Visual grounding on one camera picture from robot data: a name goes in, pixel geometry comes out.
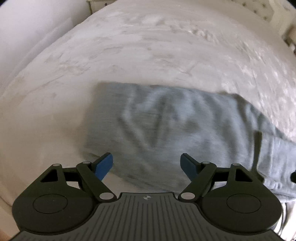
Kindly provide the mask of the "grey-blue knit pants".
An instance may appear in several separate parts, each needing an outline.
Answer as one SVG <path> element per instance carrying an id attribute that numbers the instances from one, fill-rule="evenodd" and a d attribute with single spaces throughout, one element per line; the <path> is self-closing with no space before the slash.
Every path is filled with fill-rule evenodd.
<path id="1" fill-rule="evenodd" d="M 83 125 L 83 156 L 110 152 L 112 172 L 144 191 L 180 193 L 189 179 L 180 156 L 219 167 L 241 164 L 279 200 L 295 200 L 295 144 L 236 94 L 101 83 Z"/>

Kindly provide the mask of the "white floral bedspread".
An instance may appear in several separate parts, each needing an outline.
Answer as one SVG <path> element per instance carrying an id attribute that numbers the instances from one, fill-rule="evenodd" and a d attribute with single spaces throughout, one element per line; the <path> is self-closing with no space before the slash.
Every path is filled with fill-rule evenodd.
<path id="1" fill-rule="evenodd" d="M 53 163 L 88 160 L 83 125 L 94 89 L 127 83 L 236 94 L 295 144 L 295 56 L 260 18 L 229 1 L 116 1 L 33 59 L 1 95 L 1 239 L 12 204 Z M 144 191 L 112 171 L 116 194 Z M 276 231 L 295 240 L 295 200 Z"/>

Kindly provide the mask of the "cream tufted headboard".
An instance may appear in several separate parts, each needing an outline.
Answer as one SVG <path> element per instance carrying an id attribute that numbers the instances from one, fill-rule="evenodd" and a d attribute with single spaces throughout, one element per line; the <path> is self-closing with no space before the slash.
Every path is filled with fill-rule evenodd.
<path id="1" fill-rule="evenodd" d="M 290 1 L 237 0 L 232 2 L 243 6 L 268 22 L 281 37 L 295 26 L 295 6 Z"/>

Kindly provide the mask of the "cream right nightstand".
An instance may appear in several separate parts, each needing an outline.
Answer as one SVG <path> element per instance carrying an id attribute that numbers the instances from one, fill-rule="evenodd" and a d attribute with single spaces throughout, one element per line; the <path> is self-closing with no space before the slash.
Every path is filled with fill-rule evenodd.
<path id="1" fill-rule="evenodd" d="M 99 11 L 100 9 L 114 3 L 116 0 L 87 0 L 91 14 Z"/>

